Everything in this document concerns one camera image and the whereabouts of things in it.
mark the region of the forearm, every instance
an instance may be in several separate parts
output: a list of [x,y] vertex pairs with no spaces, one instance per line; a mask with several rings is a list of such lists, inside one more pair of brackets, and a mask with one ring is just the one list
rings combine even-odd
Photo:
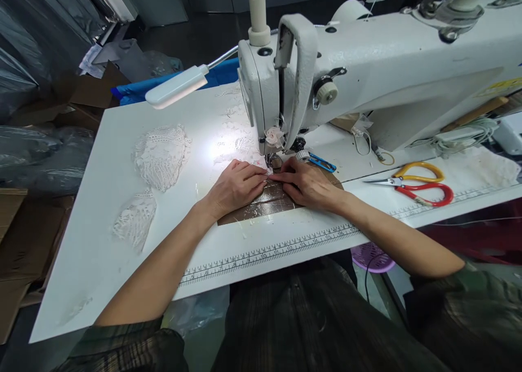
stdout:
[[464,261],[433,239],[346,193],[334,212],[359,228],[410,275],[443,278]]
[[160,317],[174,297],[197,244],[214,222],[203,204],[194,205],[120,288],[95,325],[130,324]]

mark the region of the plastic basket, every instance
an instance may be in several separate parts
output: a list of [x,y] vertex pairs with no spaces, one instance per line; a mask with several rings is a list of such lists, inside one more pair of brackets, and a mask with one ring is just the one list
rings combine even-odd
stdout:
[[393,266],[395,266],[395,261],[393,261],[386,254],[373,259],[377,255],[384,253],[384,251],[382,251],[372,242],[352,247],[351,252],[352,261],[364,270],[368,268],[368,271],[372,273],[384,273],[390,270]]

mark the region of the scissors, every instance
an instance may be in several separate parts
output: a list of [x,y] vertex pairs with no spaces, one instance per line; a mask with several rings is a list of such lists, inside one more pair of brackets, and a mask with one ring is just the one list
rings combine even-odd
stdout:
[[[435,174],[435,178],[428,178],[428,177],[416,176],[416,175],[404,175],[410,168],[415,167],[415,166],[429,169],[430,171],[432,171]],[[418,185],[418,186],[404,185],[404,184],[402,184],[402,181],[405,181],[405,180],[415,180],[418,182],[425,182],[426,184],[422,184],[422,185]],[[378,180],[370,180],[370,181],[364,181],[364,182],[381,184],[381,185],[389,185],[389,186],[395,187],[395,190],[410,197],[415,202],[417,202],[421,205],[441,207],[441,206],[446,206],[447,204],[450,204],[451,201],[453,201],[453,190],[450,187],[448,187],[447,185],[439,183],[443,180],[444,180],[444,173],[440,169],[438,169],[436,166],[434,166],[433,164],[424,163],[424,162],[415,162],[415,163],[406,164],[398,172],[396,172],[390,179],[378,179]],[[411,191],[416,191],[416,190],[429,190],[429,189],[433,189],[433,188],[441,189],[444,192],[444,199],[442,199],[439,202],[432,202],[432,201],[428,201],[424,198],[421,198],[420,196],[411,192]]]

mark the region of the cardboard box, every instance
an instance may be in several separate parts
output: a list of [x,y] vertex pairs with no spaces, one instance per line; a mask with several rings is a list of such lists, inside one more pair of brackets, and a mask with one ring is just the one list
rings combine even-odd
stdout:
[[107,65],[101,79],[66,73],[52,84],[54,97],[20,108],[8,124],[29,126],[54,122],[57,127],[78,126],[96,132],[103,111],[119,106],[111,88],[129,82],[112,63]]
[[72,197],[21,203],[25,194],[18,190],[18,202],[14,189],[0,189],[1,227],[8,229],[0,243],[0,344],[9,338],[31,285],[41,293],[39,283],[46,284],[73,204]]

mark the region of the measuring tape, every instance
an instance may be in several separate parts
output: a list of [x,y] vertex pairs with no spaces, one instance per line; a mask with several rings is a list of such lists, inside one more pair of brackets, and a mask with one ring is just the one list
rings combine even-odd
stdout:
[[[453,202],[461,202],[470,198],[475,198],[494,191],[494,188],[482,190],[466,190],[455,195]],[[434,210],[429,206],[411,205],[397,211],[389,212],[391,216],[398,220],[415,216],[417,214]],[[289,239],[281,243],[274,243],[260,249],[246,251],[238,255],[232,255],[225,259],[208,262],[206,264],[188,268],[183,275],[179,286],[187,286],[196,282],[205,281],[232,271],[241,270],[254,265],[260,265],[280,259],[290,254],[298,254],[302,251],[314,249],[335,241],[349,239],[353,236],[362,234],[353,224],[345,224],[328,228],[315,233],[302,235],[295,239]]]

